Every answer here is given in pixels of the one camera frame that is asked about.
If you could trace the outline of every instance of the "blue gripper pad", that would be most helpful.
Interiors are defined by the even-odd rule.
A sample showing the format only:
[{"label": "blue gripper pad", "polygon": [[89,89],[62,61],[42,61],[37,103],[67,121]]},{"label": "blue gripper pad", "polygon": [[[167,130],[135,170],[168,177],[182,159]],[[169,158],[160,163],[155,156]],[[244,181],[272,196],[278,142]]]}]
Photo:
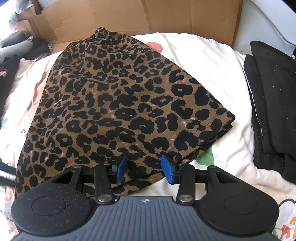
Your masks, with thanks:
[{"label": "blue gripper pad", "polygon": [[161,169],[163,170],[165,177],[169,184],[174,183],[173,167],[170,161],[164,156],[161,156]]},{"label": "blue gripper pad", "polygon": [[116,183],[122,182],[126,169],[127,169],[127,159],[126,159],[126,155],[124,155],[120,163],[117,165]]},{"label": "blue gripper pad", "polygon": [[228,236],[205,224],[192,206],[172,197],[121,196],[112,205],[97,207],[76,230],[39,237],[21,232],[13,241],[277,241],[270,233],[252,237]]}]

